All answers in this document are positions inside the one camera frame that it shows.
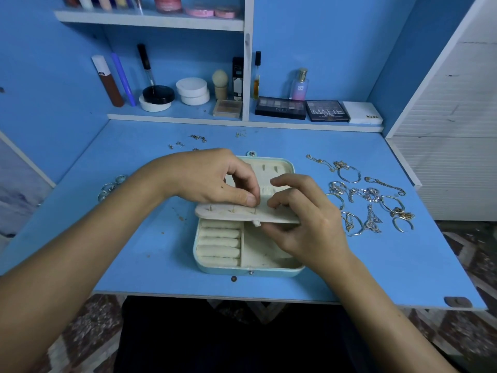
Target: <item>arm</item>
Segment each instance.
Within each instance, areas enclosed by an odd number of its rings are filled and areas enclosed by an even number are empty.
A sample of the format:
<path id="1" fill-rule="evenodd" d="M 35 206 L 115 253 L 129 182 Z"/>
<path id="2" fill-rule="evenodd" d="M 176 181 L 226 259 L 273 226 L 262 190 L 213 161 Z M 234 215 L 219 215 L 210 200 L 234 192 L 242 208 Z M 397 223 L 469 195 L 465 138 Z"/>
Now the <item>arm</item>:
<path id="1" fill-rule="evenodd" d="M 383 370 L 456 372 L 354 256 L 343 232 L 340 211 L 318 185 L 308 176 L 290 174 L 271 183 L 292 188 L 277 192 L 267 205 L 289 205 L 301 225 L 284 231 L 277 224 L 264 224 L 264 231 L 332 288 Z"/>
<path id="2" fill-rule="evenodd" d="M 224 183 L 233 174 L 239 187 Z M 161 157 L 0 278 L 0 366 L 27 370 L 74 318 L 141 222 L 171 196 L 200 202 L 260 202 L 257 179 L 229 150 Z"/>

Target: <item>pink compact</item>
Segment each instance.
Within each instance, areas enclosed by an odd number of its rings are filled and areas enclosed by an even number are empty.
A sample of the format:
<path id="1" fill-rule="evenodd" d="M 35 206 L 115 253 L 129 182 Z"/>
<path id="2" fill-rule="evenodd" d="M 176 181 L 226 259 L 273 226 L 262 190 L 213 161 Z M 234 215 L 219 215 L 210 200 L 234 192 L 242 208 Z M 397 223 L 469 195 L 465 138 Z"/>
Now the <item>pink compact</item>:
<path id="1" fill-rule="evenodd" d="M 216 8 L 215 15 L 220 18 L 235 18 L 237 9 L 231 6 L 220 6 Z"/>
<path id="2" fill-rule="evenodd" d="M 214 15 L 214 9 L 206 6 L 195 5 L 190 8 L 185 8 L 185 13 L 191 15 L 192 17 L 212 17 Z"/>
<path id="3" fill-rule="evenodd" d="M 157 11 L 161 13 L 178 12 L 181 10 L 181 0 L 155 0 Z"/>

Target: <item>fingernail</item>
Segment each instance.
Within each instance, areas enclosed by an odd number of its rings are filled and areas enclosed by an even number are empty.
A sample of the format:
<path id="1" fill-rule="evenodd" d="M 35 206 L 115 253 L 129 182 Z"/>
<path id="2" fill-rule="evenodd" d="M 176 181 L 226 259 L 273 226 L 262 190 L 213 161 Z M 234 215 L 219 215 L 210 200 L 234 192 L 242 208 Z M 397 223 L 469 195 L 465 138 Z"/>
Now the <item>fingernail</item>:
<path id="1" fill-rule="evenodd" d="M 257 200 L 254 195 L 250 194 L 247 196 L 247 205 L 249 207 L 255 207 L 257 205 Z"/>

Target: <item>black jar lid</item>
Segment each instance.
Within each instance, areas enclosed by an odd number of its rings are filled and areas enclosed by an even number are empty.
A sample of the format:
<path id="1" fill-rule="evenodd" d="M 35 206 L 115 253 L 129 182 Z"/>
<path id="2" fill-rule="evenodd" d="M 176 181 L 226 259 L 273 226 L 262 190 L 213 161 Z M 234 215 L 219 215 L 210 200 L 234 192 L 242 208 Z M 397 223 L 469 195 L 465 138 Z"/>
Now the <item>black jar lid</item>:
<path id="1" fill-rule="evenodd" d="M 143 99 L 152 104 L 166 104 L 174 100 L 174 90 L 163 85 L 153 85 L 143 89 Z"/>

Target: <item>hand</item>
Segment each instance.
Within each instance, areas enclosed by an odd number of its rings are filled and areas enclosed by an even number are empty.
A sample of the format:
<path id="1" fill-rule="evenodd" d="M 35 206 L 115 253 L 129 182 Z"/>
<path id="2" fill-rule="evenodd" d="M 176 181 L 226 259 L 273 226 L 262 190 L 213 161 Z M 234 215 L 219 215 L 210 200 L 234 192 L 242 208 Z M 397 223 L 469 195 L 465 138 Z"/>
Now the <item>hand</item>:
<path id="1" fill-rule="evenodd" d="M 225 183 L 233 175 L 236 188 Z M 175 153 L 157 158 L 136 175 L 156 183 L 164 199 L 180 196 L 201 203 L 229 202 L 255 207 L 260 203 L 260 188 L 252 167 L 229 149 L 208 149 Z"/>
<path id="2" fill-rule="evenodd" d="M 263 231 L 276 244 L 319 276 L 331 279 L 346 269 L 350 251 L 341 223 L 340 211 L 307 175 L 283 174 L 271 179 L 276 187 L 290 186 L 267 201 L 271 208 L 289 205 L 301 225 L 285 231 L 279 224 L 263 223 Z"/>

